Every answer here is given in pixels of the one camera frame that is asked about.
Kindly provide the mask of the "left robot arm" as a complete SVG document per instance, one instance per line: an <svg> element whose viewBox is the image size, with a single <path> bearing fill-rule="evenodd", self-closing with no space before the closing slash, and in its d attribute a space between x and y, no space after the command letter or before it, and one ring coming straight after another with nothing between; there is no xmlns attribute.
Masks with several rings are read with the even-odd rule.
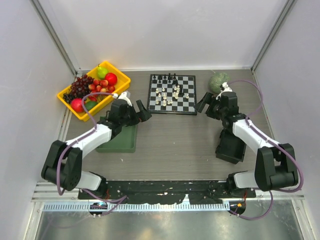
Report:
<svg viewBox="0 0 320 240"><path fill-rule="evenodd" d="M91 130L65 142L54 141L44 162L41 177L56 184L58 190L86 189L94 198L102 199L107 193L106 179L96 173L83 171L83 158L114 139L123 127L135 126L152 117L140 100L136 103L138 112L127 100L116 99L107 115Z"/></svg>

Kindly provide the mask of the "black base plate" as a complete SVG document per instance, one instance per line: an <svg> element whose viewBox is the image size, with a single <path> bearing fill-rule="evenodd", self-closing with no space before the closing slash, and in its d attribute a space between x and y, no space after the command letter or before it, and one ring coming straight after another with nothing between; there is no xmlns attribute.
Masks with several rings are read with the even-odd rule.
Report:
<svg viewBox="0 0 320 240"><path fill-rule="evenodd" d="M190 204L218 204L222 199L255 198L249 188L234 188L228 181L219 180L112 180L98 190L90 191L103 200L126 199L123 204L181 204L188 197Z"/></svg>

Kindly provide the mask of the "green pear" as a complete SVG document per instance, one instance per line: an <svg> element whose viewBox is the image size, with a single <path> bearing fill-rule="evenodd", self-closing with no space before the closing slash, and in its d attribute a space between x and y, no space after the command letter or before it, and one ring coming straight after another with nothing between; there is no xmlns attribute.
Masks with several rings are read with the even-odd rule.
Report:
<svg viewBox="0 0 320 240"><path fill-rule="evenodd" d="M100 65L97 66L97 76L100 79L103 80L108 73L109 73L109 70L107 68L102 67Z"/></svg>

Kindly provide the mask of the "green melon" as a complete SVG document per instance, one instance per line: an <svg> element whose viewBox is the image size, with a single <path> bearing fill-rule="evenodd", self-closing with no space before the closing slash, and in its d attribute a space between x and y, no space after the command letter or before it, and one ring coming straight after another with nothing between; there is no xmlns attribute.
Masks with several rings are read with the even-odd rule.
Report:
<svg viewBox="0 0 320 240"><path fill-rule="evenodd" d="M208 86L210 88L210 90L215 93L218 94L220 93L221 90L221 85L225 82L228 82L230 80L230 77L227 73L225 72L215 72L209 82L208 82Z"/></svg>

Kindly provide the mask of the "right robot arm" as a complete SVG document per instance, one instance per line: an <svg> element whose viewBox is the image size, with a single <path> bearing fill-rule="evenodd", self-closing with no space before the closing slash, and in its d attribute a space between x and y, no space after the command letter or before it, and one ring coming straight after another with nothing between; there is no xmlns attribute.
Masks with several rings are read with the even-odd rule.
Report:
<svg viewBox="0 0 320 240"><path fill-rule="evenodd" d="M246 148L256 155L254 170L229 174L226 191L230 196L238 197L249 188L264 192L290 192L290 187L293 192L301 189L304 179L293 146L279 143L256 128L249 117L239 111L235 92L223 92L219 96L208 92L194 108L200 113L206 105L205 114L223 125L216 157L237 164L244 160Z"/></svg>

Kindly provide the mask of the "green plastic tray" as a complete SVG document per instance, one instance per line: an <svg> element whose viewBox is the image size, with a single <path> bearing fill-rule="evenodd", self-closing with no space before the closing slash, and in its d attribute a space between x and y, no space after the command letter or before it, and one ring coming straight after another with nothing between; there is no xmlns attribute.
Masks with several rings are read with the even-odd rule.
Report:
<svg viewBox="0 0 320 240"><path fill-rule="evenodd" d="M98 146L98 153L134 153L136 151L138 126L123 127L121 132L112 140Z"/></svg>

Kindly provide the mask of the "black plastic box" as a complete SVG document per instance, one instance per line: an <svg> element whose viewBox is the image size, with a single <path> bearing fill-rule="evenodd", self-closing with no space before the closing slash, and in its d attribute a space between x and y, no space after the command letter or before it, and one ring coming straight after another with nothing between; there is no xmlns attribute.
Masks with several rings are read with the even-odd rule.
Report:
<svg viewBox="0 0 320 240"><path fill-rule="evenodd" d="M223 129L219 135L219 144L215 156L223 161L236 165L243 162L247 145L239 137Z"/></svg>

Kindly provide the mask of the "red mango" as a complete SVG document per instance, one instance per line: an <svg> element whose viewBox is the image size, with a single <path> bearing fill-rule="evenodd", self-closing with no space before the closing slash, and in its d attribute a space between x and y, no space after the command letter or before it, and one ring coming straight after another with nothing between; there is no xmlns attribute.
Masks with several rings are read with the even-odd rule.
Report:
<svg viewBox="0 0 320 240"><path fill-rule="evenodd" d="M81 98L75 98L71 101L71 108L76 112L76 113L82 113L84 112L84 108L82 106L82 99Z"/></svg>

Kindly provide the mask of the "black grape bunch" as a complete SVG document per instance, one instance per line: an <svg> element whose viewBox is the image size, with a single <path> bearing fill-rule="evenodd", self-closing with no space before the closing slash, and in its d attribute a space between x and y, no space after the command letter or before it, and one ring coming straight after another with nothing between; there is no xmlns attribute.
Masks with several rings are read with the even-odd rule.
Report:
<svg viewBox="0 0 320 240"><path fill-rule="evenodd" d="M73 95L71 93L64 93L63 94L63 100L67 103L67 104L71 104L72 100L73 100Z"/></svg>

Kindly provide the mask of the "green lime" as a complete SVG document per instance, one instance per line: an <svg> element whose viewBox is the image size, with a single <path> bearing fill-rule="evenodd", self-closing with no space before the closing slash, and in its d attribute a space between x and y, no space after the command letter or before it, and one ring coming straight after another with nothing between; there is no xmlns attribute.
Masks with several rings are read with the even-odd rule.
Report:
<svg viewBox="0 0 320 240"><path fill-rule="evenodd" d="M90 111L91 109L93 109L98 103L96 101L88 101L85 103L85 108L87 111Z"/></svg>

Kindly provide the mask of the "black white chessboard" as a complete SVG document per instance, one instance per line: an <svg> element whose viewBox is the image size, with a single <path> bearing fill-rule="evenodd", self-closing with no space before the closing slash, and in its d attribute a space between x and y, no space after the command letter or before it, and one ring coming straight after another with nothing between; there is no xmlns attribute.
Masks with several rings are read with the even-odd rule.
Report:
<svg viewBox="0 0 320 240"><path fill-rule="evenodd" d="M194 75L151 74L147 110L153 114L197 115Z"/></svg>

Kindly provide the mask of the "purple grape bunch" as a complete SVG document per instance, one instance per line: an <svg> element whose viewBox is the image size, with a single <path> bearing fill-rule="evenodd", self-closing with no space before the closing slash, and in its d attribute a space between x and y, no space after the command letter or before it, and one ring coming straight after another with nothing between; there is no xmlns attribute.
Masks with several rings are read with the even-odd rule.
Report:
<svg viewBox="0 0 320 240"><path fill-rule="evenodd" d="M84 74L81 77L77 77L75 82L71 84L68 95L72 100L76 98L82 99L84 96L91 92L91 90L89 89L89 85L91 85L93 81L94 79L87 74Z"/></svg>

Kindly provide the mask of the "white chess piece cluster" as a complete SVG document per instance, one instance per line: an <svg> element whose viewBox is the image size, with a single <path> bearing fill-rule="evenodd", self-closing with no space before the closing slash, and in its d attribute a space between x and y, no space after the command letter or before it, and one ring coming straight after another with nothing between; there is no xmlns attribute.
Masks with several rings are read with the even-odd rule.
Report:
<svg viewBox="0 0 320 240"><path fill-rule="evenodd" d="M178 100L184 96L184 90L180 86L174 86L172 91L166 92L166 89L163 87L161 90L158 88L155 89L155 104L161 104L166 107L167 105L173 104L173 99Z"/></svg>

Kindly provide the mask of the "red apple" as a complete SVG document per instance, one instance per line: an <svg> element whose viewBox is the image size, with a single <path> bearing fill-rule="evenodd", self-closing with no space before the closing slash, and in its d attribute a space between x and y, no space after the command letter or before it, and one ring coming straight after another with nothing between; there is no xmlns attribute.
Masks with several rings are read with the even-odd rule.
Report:
<svg viewBox="0 0 320 240"><path fill-rule="evenodd" d="M107 73L104 79L108 81L109 86L115 86L118 82L118 77L112 72Z"/></svg>

